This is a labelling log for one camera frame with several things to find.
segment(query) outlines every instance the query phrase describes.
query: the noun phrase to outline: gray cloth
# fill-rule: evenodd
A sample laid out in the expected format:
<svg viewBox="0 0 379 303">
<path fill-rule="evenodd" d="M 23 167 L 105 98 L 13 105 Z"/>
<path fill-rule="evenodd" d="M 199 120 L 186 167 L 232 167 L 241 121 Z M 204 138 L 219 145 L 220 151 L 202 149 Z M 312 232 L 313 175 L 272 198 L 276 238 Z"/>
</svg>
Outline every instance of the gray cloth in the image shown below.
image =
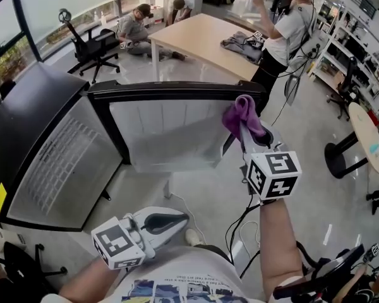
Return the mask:
<svg viewBox="0 0 379 303">
<path fill-rule="evenodd" d="M 253 64 L 258 64 L 262 56 L 261 47 L 262 44 L 257 44 L 258 48 L 251 46 L 247 43 L 247 38 L 244 33 L 237 32 L 229 39 L 225 39 L 220 43 L 224 49 L 229 49 L 230 51 L 241 54 L 245 59 Z"/>
<path fill-rule="evenodd" d="M 147 54 L 151 57 L 152 56 L 152 45 L 150 42 L 147 42 L 147 41 L 131 42 L 128 45 L 128 54 L 131 54 L 131 55 Z M 169 49 L 159 47 L 159 55 L 164 56 L 164 57 L 171 57 L 172 51 Z"/>
<path fill-rule="evenodd" d="M 118 23 L 116 28 L 117 36 L 121 34 L 126 34 L 126 39 L 132 40 L 134 42 L 145 40 L 148 36 L 147 30 L 143 25 L 143 22 L 136 20 L 133 12 L 124 15 Z"/>
</svg>

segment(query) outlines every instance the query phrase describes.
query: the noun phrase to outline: round table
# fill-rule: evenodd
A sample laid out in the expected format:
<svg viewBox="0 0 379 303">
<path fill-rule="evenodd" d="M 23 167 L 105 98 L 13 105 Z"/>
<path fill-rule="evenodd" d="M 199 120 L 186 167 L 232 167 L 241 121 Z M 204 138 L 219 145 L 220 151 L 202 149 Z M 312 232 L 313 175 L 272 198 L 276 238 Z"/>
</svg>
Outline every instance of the round table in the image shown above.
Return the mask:
<svg viewBox="0 0 379 303">
<path fill-rule="evenodd" d="M 371 117 L 360 105 L 352 102 L 348 107 L 348 112 L 354 132 L 337 145 L 333 143 L 326 145 L 324 156 L 329 171 L 334 177 L 341 179 L 369 162 L 373 169 L 379 173 L 378 128 L 376 128 Z M 342 153 L 358 141 L 365 152 L 366 158 L 347 168 L 346 160 Z"/>
</svg>

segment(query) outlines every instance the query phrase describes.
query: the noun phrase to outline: forearm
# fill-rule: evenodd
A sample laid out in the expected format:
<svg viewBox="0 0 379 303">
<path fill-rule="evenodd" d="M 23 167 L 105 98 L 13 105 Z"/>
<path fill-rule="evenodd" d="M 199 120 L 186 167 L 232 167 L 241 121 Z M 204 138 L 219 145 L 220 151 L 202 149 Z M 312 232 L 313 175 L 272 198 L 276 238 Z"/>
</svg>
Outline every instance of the forearm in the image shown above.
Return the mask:
<svg viewBox="0 0 379 303">
<path fill-rule="evenodd" d="M 172 25 L 172 13 L 169 13 L 169 15 L 167 16 L 167 23 L 169 25 Z"/>
<path fill-rule="evenodd" d="M 104 299 L 119 270 L 110 270 L 101 258 L 63 285 L 59 295 L 73 303 L 97 303 Z"/>
<path fill-rule="evenodd" d="M 181 16 L 181 18 L 184 18 L 184 17 L 188 16 L 189 13 L 191 12 L 191 10 L 192 10 L 192 9 L 185 8 L 184 13 L 183 13 L 183 15 Z"/>
<path fill-rule="evenodd" d="M 274 288 L 292 276 L 303 276 L 302 261 L 285 201 L 260 210 L 261 271 L 267 299 Z"/>
<path fill-rule="evenodd" d="M 264 5 L 259 6 L 258 10 L 261 14 L 262 27 L 265 29 L 265 32 L 267 33 L 268 37 L 273 39 L 274 38 L 275 25 L 272 23 L 272 20 L 270 19 L 270 16 L 268 15 L 268 11 L 265 9 Z"/>
</svg>

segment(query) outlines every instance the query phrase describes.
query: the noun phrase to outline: wooden table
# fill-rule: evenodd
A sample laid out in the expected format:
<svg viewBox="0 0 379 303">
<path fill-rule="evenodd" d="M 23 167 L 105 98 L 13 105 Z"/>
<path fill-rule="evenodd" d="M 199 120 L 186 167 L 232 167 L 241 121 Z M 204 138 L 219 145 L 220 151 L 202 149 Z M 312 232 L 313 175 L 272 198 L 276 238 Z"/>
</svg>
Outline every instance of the wooden table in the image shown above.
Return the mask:
<svg viewBox="0 0 379 303">
<path fill-rule="evenodd" d="M 243 32 L 248 37 L 253 34 L 232 23 L 200 14 L 151 34 L 154 81 L 160 81 L 158 45 L 211 64 L 240 80 L 250 81 L 258 66 L 220 46 L 222 40 L 236 32 Z"/>
<path fill-rule="evenodd" d="M 373 124 L 366 111 L 355 102 L 349 105 L 348 112 L 354 132 L 337 145 L 333 143 L 326 145 L 324 154 L 328 169 L 334 177 L 341 179 L 369 162 L 373 169 L 379 173 L 378 128 Z M 366 158 L 346 168 L 346 161 L 342 153 L 358 141 L 365 152 Z"/>
</svg>

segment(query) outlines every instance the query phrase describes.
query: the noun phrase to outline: shelf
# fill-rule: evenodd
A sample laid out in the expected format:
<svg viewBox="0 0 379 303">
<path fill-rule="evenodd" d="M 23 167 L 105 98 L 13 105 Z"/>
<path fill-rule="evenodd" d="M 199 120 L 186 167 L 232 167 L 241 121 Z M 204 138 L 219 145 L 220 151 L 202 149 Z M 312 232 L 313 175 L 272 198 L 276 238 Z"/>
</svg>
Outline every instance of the shelf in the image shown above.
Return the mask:
<svg viewBox="0 0 379 303">
<path fill-rule="evenodd" d="M 351 58 L 354 56 L 352 52 L 350 52 L 348 49 L 346 49 L 345 46 L 341 45 L 338 41 L 332 40 L 331 43 L 336 46 L 340 51 L 342 51 L 348 58 Z"/>
<path fill-rule="evenodd" d="M 349 36 L 351 36 L 353 39 L 355 39 L 356 41 L 357 41 L 357 43 L 359 44 L 359 45 L 361 45 L 362 46 L 362 48 L 364 49 L 364 50 L 366 50 L 367 49 L 367 46 L 365 46 L 363 43 L 362 43 L 362 41 L 357 37 L 357 36 L 355 36 L 349 29 L 347 29 L 346 27 L 344 27 L 344 26 L 340 26 L 340 28 L 341 29 L 343 29 L 343 31 L 345 31 Z"/>
<path fill-rule="evenodd" d="M 323 72 L 322 70 L 320 69 L 316 69 L 314 72 L 313 72 L 314 75 L 316 75 L 319 79 L 321 79 L 324 83 L 326 83 L 330 88 L 332 88 L 335 92 L 338 93 L 337 89 L 336 89 L 336 86 L 334 84 L 334 76 L 326 73 L 326 72 Z"/>
<path fill-rule="evenodd" d="M 344 75 L 347 75 L 347 69 L 342 65 L 338 60 L 336 60 L 333 56 L 331 56 L 328 52 L 324 53 L 323 55 L 326 57 L 332 64 L 335 65 L 336 68 L 338 68 Z"/>
</svg>

